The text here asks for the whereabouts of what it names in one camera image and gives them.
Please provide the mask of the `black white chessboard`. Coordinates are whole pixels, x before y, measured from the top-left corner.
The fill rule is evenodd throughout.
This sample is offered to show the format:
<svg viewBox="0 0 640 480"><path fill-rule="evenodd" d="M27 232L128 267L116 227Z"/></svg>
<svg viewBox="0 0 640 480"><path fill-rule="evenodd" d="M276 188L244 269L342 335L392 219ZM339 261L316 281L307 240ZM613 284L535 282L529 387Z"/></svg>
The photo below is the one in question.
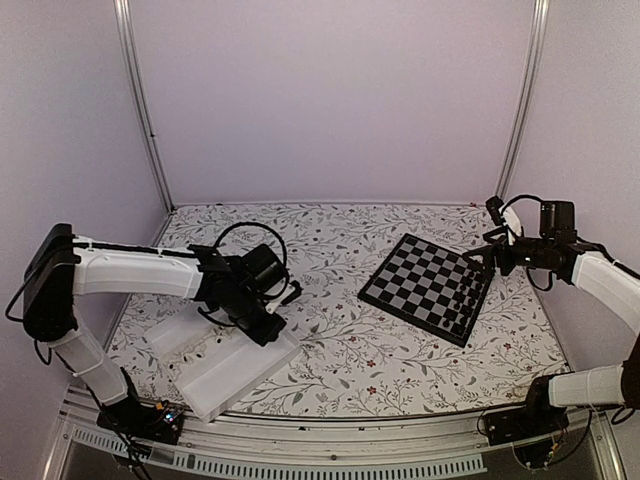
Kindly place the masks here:
<svg viewBox="0 0 640 480"><path fill-rule="evenodd" d="M455 346L471 336L491 284L480 266L414 235L404 235L358 298Z"/></svg>

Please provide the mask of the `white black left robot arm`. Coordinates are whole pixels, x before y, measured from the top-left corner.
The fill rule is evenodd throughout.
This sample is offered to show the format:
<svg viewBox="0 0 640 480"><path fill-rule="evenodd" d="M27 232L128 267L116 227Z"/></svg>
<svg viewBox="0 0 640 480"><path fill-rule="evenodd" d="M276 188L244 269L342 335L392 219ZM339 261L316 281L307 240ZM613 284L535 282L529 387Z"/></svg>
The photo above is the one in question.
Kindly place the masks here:
<svg viewBox="0 0 640 480"><path fill-rule="evenodd" d="M231 326L260 346L273 342L285 321L276 312L300 292L288 257L261 244L241 256L223 256L217 245L161 249L99 242L54 225L29 263L20 296L21 323L47 344L110 407L111 419L128 434L148 426L126 375L95 337L82 329L74 310L78 296L96 293L168 295L198 303L210 319L222 310Z"/></svg>

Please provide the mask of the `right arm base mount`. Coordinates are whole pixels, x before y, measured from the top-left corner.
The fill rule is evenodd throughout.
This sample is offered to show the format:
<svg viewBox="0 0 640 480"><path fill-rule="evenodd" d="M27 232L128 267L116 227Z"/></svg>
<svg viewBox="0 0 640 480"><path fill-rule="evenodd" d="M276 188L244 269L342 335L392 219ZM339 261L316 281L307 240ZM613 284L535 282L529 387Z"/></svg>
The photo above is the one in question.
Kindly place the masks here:
<svg viewBox="0 0 640 480"><path fill-rule="evenodd" d="M510 445L517 462L528 470L549 466L568 426L565 408L531 412L524 406L482 414L477 422L478 432L490 446Z"/></svg>

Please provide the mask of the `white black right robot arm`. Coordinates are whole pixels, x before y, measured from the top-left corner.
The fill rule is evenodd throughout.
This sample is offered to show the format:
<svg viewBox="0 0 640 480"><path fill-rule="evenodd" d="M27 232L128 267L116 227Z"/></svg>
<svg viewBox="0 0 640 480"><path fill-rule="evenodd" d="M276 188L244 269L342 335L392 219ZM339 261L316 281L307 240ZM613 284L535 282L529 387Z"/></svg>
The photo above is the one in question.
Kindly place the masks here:
<svg viewBox="0 0 640 480"><path fill-rule="evenodd" d="M639 333L639 276L609 258L601 245L588 242L558 243L541 238L501 237L469 250L462 257L489 277L496 270L508 275L517 267L543 269L575 287L607 308L632 333ZM517 427L537 436L566 407L639 408L639 345L626 360L568 374L534 379L525 407L517 415Z"/></svg>

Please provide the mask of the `white plastic tray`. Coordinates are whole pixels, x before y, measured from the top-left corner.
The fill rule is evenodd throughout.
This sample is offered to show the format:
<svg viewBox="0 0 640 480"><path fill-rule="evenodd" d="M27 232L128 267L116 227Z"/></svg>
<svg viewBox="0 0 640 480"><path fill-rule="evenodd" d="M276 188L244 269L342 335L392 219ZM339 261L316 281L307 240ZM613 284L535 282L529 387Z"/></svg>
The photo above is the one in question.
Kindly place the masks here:
<svg viewBox="0 0 640 480"><path fill-rule="evenodd" d="M164 356L190 337L211 329L223 329L199 319L169 319L149 329L145 340L186 404L208 423L232 407L300 353L298 340L288 331L261 347L237 330L232 339L218 344L213 357L176 377L169 375Z"/></svg>

